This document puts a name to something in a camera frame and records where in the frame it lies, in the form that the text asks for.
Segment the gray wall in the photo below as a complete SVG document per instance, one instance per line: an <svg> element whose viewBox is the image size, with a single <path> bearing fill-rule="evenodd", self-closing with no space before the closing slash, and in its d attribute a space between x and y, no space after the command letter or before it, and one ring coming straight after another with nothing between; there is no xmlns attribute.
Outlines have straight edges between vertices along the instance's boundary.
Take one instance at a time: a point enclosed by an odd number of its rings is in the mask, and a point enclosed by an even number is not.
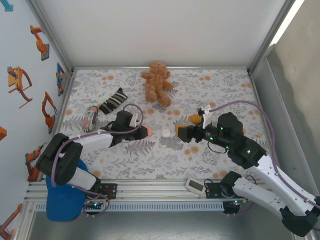
<svg viewBox="0 0 320 240"><path fill-rule="evenodd" d="M318 189L320 187L319 9L319 0L305 0L268 56Z"/></svg>
<svg viewBox="0 0 320 240"><path fill-rule="evenodd" d="M76 67L249 66L285 0L36 2Z"/></svg>

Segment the floral tablecloth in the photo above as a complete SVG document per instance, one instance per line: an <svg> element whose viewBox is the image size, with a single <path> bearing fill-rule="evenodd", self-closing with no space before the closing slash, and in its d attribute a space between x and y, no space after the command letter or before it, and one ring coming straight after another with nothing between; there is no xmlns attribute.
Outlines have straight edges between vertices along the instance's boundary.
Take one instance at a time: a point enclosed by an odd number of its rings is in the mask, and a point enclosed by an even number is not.
<svg viewBox="0 0 320 240"><path fill-rule="evenodd" d="M88 107L100 105L119 87L128 99L110 114L99 111L95 131L116 118L125 104L135 103L144 112L144 125L152 136L139 141L120 143L111 148L96 149L81 156L88 170L101 179L196 179L223 178L229 171L245 174L227 154L214 153L206 142L182 142L175 133L176 124L191 124L188 116L196 108L210 104L218 107L234 100L255 102L254 91L246 69L170 69L168 79L174 86L167 94L170 107L145 99L142 69L78 70L67 103L61 132L82 135L82 124ZM243 131L267 149L259 112L247 104L235 104L214 113L214 119L232 112L243 123ZM163 137L163 129L171 131ZM219 147L211 146L216 151Z"/></svg>

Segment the white wall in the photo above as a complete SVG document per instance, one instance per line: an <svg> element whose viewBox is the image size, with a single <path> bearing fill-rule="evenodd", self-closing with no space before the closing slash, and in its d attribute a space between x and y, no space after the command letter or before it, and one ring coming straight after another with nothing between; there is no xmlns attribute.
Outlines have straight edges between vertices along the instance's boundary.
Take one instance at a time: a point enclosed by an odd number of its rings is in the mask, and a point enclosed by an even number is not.
<svg viewBox="0 0 320 240"><path fill-rule="evenodd" d="M285 0L36 0L73 66L249 66Z"/></svg>
<svg viewBox="0 0 320 240"><path fill-rule="evenodd" d="M0 141L0 224L17 208L25 197L28 186L28 171L25 154L39 145L50 141L48 127L42 114L42 101L47 91L58 111L63 95L58 97L56 69L59 62L54 50L50 57L41 61L36 47L36 38L30 33L30 25L38 23L25 0L10 0L12 12L5 12L0 5L0 126L7 130L7 136ZM40 33L44 43L47 38ZM19 109L25 100L18 93L9 90L7 67L21 67L29 75L33 86L25 91L31 102ZM24 86L27 80L22 78ZM46 110L53 115L52 107Z"/></svg>

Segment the teddy bear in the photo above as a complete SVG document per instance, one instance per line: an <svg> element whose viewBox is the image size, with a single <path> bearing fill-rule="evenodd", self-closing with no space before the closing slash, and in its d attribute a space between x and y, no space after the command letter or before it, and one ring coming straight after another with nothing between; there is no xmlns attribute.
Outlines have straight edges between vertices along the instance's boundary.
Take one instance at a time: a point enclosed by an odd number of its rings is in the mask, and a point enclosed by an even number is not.
<svg viewBox="0 0 320 240"><path fill-rule="evenodd" d="M145 99L148 103L154 103L156 100L163 107L171 105L171 99L164 90L170 91L174 86L167 81L170 77L166 65L160 61L153 61L149 63L150 72L143 71L141 77L146 79L145 83Z"/></svg>

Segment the blue cap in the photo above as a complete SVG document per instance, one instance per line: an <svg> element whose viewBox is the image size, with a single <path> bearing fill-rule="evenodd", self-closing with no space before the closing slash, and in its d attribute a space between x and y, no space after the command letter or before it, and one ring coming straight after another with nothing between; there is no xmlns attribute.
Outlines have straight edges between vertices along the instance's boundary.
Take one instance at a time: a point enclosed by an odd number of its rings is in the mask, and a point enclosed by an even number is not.
<svg viewBox="0 0 320 240"><path fill-rule="evenodd" d="M77 166L82 170L88 171L87 166L81 159L79 159ZM48 176L45 178L45 183L48 188L46 216L49 220L66 222L80 215L86 197L83 191L69 184L53 187Z"/></svg>

